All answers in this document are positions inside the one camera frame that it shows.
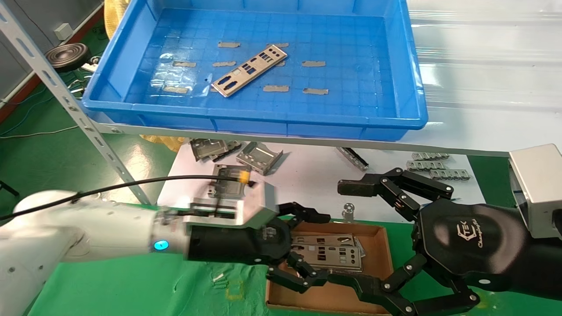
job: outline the metal plate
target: metal plate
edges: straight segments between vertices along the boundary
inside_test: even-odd
[[[353,235],[351,234],[335,234],[335,235],[317,235],[317,236],[299,236],[292,238],[294,245],[305,243],[309,245],[326,245],[326,246],[355,246]]]
[[[443,170],[446,167],[439,161],[407,161],[406,169],[408,171],[430,171]]]
[[[433,180],[469,180],[470,174],[464,169],[431,170],[429,176]]]
[[[302,255],[313,267],[362,271],[361,252],[355,246],[294,244],[291,250]]]
[[[267,146],[258,142],[249,143],[236,160],[242,164],[252,167],[261,175],[267,175],[271,167],[283,156],[283,151],[273,152]]]
[[[213,82],[212,86],[223,97],[229,97],[244,87],[250,81],[256,79],[267,69],[275,66],[278,62],[287,57],[287,54],[275,45],[271,45],[256,56],[253,56],[240,67],[236,67],[231,72]]]
[[[238,178],[240,176],[240,172],[242,171],[250,172],[250,167],[215,165],[215,169],[213,169],[212,174]],[[242,182],[219,180],[213,181],[213,183],[215,183],[215,187],[209,189],[209,197],[217,197],[220,193],[221,198],[233,198],[236,200],[244,198],[244,188],[246,185]]]

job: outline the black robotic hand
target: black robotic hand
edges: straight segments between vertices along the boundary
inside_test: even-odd
[[[409,191],[433,201],[420,209]],[[393,315],[451,315],[479,303],[468,286],[488,291],[514,291],[562,300],[562,241],[533,239],[516,209],[450,201],[453,188],[400,168],[341,180],[342,195],[380,195],[406,220],[414,222],[416,255],[386,280],[335,273],[332,283],[351,286],[359,300],[384,306]],[[453,294],[410,302],[398,292],[425,271]]]

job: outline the small metal piece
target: small metal piece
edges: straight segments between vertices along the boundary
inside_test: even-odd
[[[355,255],[360,253],[356,246],[324,246],[309,250],[306,244],[293,244],[292,251],[301,255],[302,260],[315,268],[333,268],[346,271],[362,271],[362,260]]]
[[[353,223],[353,211],[355,211],[355,205],[352,203],[345,203],[342,211],[344,222]]]
[[[305,60],[302,62],[303,67],[324,67],[325,65],[325,61]]]
[[[215,165],[212,174],[238,178],[241,172],[250,172],[250,167]],[[214,183],[214,188],[209,189],[209,197],[233,198],[236,200],[241,200],[244,197],[246,185],[242,182],[213,180],[211,183]]]
[[[433,180],[470,180],[470,174],[465,169],[431,170],[429,176]]]
[[[306,94],[318,94],[320,96],[323,96],[325,94],[328,94],[328,89],[312,89],[312,88],[304,88],[302,90],[303,93]]]
[[[242,164],[250,166],[261,175],[267,175],[273,165],[283,156],[283,151],[270,151],[263,143],[250,142],[241,153],[236,156],[236,160]]]
[[[448,154],[439,154],[436,152],[414,152],[412,159],[414,160],[445,160],[448,159]]]
[[[407,161],[406,169],[408,171],[430,171],[430,170],[443,170],[446,169],[440,161]]]
[[[197,63],[196,62],[189,62],[189,61],[174,61],[172,63],[172,66],[193,68],[193,67],[197,66]]]
[[[222,139],[195,138],[190,143],[195,161],[211,155],[224,154],[228,151],[226,141]]]
[[[213,67],[224,67],[224,66],[234,66],[236,65],[235,61],[219,61],[219,62],[214,62],[212,64]]]
[[[353,240],[355,241],[355,246],[357,246],[359,248],[360,257],[363,258],[363,257],[367,256],[367,253],[365,253],[365,248],[363,248],[363,245],[359,241],[359,238],[353,236]]]
[[[189,88],[184,88],[184,87],[174,87],[172,85],[166,85],[164,86],[164,88],[162,89],[165,92],[174,92],[174,93],[180,93],[180,94],[186,94],[189,92]]]
[[[239,141],[227,141],[226,148],[228,149],[228,151],[218,155],[210,155],[209,159],[211,159],[212,162],[217,162],[222,158],[232,154],[236,150],[240,149],[240,147],[242,147],[242,143],[240,143]]]
[[[223,97],[227,98],[244,87],[246,84],[263,74],[267,69],[275,66],[287,57],[287,54],[275,45],[271,45],[258,55],[253,56],[240,67],[220,77],[212,83]]]
[[[219,42],[219,47],[237,48],[240,47],[240,42]]]
[[[270,46],[270,45],[275,45],[275,46],[277,46],[277,47],[279,47],[279,48],[289,47],[289,43],[271,43],[271,44],[267,44],[267,46]]]
[[[336,149],[343,154],[354,166],[361,171],[367,171],[369,164],[361,158],[353,149],[348,147],[336,147]]]
[[[288,85],[265,85],[264,92],[289,92]]]

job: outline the green floor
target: green floor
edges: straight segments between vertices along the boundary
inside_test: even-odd
[[[93,53],[103,50],[107,40],[91,32],[84,38]],[[2,124],[0,134],[17,124],[30,107],[50,98],[41,93],[18,106]],[[71,127],[75,123],[64,109],[51,100],[37,105],[25,122],[10,135],[32,134]],[[135,135],[106,135],[112,148],[137,179],[166,175],[175,153],[162,144],[154,144]],[[470,157],[474,174],[487,203],[512,206],[507,186],[507,162],[503,158]],[[29,138],[0,139],[0,180],[22,196],[45,189],[85,191],[120,182],[96,149],[79,129]],[[155,200],[162,183],[145,186]],[[136,202],[128,191],[112,192],[108,198]],[[0,214],[10,213],[17,200],[0,192]],[[393,262],[401,265],[410,251],[407,224],[385,224],[388,228]],[[144,256],[86,264],[61,264],[46,285],[31,311],[33,316],[63,315],[242,315],[247,308],[255,314],[288,315],[270,312],[263,305],[263,268],[241,265],[186,263],[180,257]],[[225,299],[224,290],[211,288],[208,273],[229,271],[244,280],[242,301]],[[558,315],[562,303],[512,293],[478,291],[483,302],[467,315]],[[445,292],[429,277],[420,275],[405,289],[406,297],[419,299]]]

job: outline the white robotic arm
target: white robotic arm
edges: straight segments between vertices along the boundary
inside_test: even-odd
[[[74,196],[44,191],[14,213]],[[20,316],[60,261],[93,261],[149,252],[183,253],[191,227],[260,228],[277,215],[273,186],[259,185],[234,203],[232,218],[170,216],[89,196],[14,218],[0,227],[0,315]]]

